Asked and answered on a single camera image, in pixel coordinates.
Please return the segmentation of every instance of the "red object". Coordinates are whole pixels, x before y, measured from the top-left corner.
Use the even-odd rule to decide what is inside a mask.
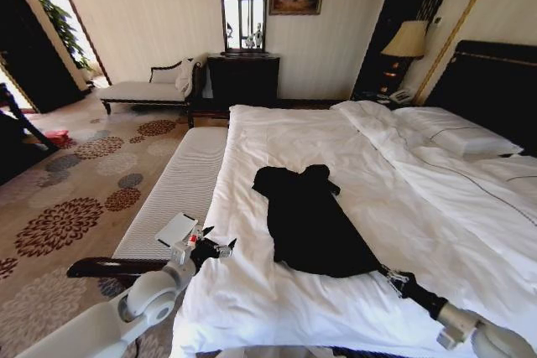
[[[69,142],[69,131],[68,130],[51,130],[49,132],[45,132],[44,135],[56,146],[63,146],[67,142]]]

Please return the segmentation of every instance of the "green plant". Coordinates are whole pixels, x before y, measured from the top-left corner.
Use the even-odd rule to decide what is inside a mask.
[[[91,67],[88,65],[88,59],[84,56],[84,50],[76,43],[76,36],[73,34],[76,32],[69,22],[68,18],[72,18],[63,8],[53,4],[50,0],[39,0],[43,6],[44,12],[49,16],[49,20],[54,25],[54,28],[65,47],[69,51],[70,57],[75,62],[78,69],[88,69]]]

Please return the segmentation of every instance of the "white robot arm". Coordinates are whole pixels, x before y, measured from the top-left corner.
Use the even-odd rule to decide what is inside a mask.
[[[422,288],[411,272],[397,272],[384,267],[380,271],[401,298],[411,298],[445,327],[436,339],[453,350],[468,338],[479,358],[537,358],[534,349],[521,335],[500,327],[470,310],[459,309],[447,299]]]
[[[162,270],[144,273],[131,288],[89,308],[18,357],[120,358],[130,343],[168,317],[207,258],[231,256],[235,241],[217,245],[204,238],[211,228],[202,230],[192,222],[194,229],[190,225],[190,234],[172,246],[172,258]]]

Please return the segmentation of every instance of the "black headboard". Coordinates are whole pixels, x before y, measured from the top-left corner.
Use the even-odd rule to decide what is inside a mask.
[[[461,41],[425,102],[537,155],[537,46]]]

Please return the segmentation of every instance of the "white towel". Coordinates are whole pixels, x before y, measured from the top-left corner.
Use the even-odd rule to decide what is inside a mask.
[[[186,97],[192,92],[192,69],[194,68],[195,60],[183,59],[179,65],[179,74],[175,79],[175,87]]]

